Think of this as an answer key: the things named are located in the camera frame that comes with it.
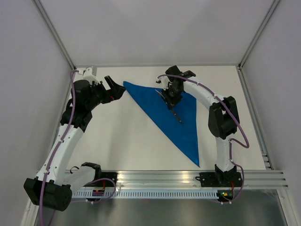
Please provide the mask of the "blue cloth napkin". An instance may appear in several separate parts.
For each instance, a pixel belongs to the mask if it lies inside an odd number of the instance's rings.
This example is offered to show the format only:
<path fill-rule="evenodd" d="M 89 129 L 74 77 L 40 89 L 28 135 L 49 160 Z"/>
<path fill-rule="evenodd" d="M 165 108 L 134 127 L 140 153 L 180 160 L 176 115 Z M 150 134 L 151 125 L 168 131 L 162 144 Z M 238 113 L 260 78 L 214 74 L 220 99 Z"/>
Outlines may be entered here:
<path fill-rule="evenodd" d="M 139 86 L 128 81 L 124 81 L 123 86 L 169 140 L 199 167 L 196 99 L 183 93 L 172 112 L 162 98 L 163 89 Z"/>

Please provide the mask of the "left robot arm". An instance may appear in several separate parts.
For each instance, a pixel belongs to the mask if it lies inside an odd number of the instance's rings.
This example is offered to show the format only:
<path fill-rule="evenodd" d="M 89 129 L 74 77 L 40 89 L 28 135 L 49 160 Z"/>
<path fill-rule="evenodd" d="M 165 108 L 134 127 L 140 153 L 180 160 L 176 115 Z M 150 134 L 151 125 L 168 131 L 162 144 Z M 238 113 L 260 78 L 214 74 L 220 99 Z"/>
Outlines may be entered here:
<path fill-rule="evenodd" d="M 65 171 L 92 119 L 92 111 L 100 104 L 119 100 L 126 90 L 110 76 L 106 76 L 105 81 L 109 89 L 92 76 L 72 83 L 71 98 L 62 114 L 49 156 L 35 178 L 27 178 L 24 183 L 24 189 L 34 205 L 65 211 L 72 195 L 79 189 L 85 185 L 99 186 L 102 183 L 101 166 L 96 163 L 85 162 L 69 176 Z"/>

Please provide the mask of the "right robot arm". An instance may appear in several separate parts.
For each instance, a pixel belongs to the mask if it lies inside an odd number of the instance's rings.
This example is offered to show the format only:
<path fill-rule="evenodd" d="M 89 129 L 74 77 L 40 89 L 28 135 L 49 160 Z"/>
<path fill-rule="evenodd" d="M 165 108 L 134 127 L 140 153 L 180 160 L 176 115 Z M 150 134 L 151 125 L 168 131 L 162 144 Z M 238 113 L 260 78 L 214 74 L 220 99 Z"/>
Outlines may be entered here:
<path fill-rule="evenodd" d="M 242 173 L 232 158 L 233 135 L 242 130 L 234 97 L 224 97 L 202 84 L 195 73 L 188 70 L 181 72 L 174 65 L 165 74 L 157 77 L 161 85 L 160 95 L 168 109 L 173 111 L 180 103 L 184 93 L 199 101 L 209 113 L 208 128 L 216 140 L 217 159 L 213 173 L 201 173 L 199 180 L 203 187 L 242 186 Z"/>

